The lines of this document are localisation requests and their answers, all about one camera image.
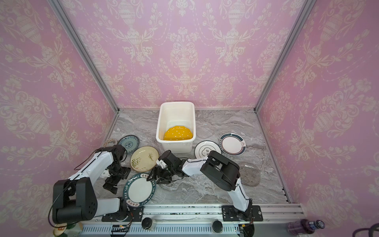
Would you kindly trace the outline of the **yellow polka dot plate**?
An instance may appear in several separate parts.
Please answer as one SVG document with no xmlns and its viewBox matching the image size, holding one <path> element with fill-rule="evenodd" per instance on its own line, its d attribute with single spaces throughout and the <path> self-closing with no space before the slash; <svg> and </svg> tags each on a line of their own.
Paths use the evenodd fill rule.
<svg viewBox="0 0 379 237">
<path fill-rule="evenodd" d="M 174 126 L 169 128 L 164 134 L 165 141 L 182 141 L 193 138 L 191 130 L 185 126 Z"/>
</svg>

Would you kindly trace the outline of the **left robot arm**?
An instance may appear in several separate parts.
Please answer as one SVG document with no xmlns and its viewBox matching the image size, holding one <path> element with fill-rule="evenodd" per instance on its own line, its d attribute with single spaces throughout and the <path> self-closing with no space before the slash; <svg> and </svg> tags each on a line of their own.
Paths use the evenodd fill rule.
<svg viewBox="0 0 379 237">
<path fill-rule="evenodd" d="M 93 185 L 107 175 L 103 188 L 113 194 L 117 185 L 128 177 L 131 169 L 121 165 L 126 149 L 121 145 L 95 150 L 76 174 L 53 186 L 53 203 L 48 213 L 50 225 L 88 221 L 120 211 L 121 199 L 96 197 Z"/>
</svg>

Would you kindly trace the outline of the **green rim white plate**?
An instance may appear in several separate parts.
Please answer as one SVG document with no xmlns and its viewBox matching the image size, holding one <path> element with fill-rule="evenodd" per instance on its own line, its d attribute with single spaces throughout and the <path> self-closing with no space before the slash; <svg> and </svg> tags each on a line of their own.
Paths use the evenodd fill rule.
<svg viewBox="0 0 379 237">
<path fill-rule="evenodd" d="M 156 182 L 148 181 L 149 174 L 138 173 L 127 181 L 123 189 L 123 199 L 131 207 L 142 207 L 153 199 Z"/>
</svg>

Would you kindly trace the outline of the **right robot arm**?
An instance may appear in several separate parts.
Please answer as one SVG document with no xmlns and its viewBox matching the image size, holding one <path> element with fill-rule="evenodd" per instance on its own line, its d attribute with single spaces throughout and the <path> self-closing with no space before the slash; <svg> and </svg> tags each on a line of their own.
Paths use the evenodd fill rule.
<svg viewBox="0 0 379 237">
<path fill-rule="evenodd" d="M 237 163 L 216 151 L 211 151 L 203 158 L 188 159 L 178 158 L 167 150 L 156 161 L 156 166 L 151 170 L 147 181 L 170 184 L 175 181 L 174 176 L 181 180 L 203 174 L 229 194 L 237 217 L 251 222 L 253 220 L 252 200 L 243 188 L 239 170 Z"/>
</svg>

